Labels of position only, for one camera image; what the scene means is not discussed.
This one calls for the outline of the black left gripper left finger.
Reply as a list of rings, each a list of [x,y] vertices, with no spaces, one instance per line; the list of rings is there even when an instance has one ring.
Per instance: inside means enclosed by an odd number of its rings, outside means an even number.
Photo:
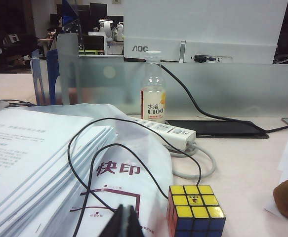
[[[123,205],[120,204],[104,228],[104,237],[118,237],[123,217]]]

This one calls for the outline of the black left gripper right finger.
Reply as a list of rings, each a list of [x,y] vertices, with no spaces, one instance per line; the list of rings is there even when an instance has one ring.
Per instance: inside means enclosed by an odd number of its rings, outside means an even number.
[[[132,205],[128,206],[129,215],[127,218],[127,236],[144,237],[142,227],[139,223],[138,215]]]

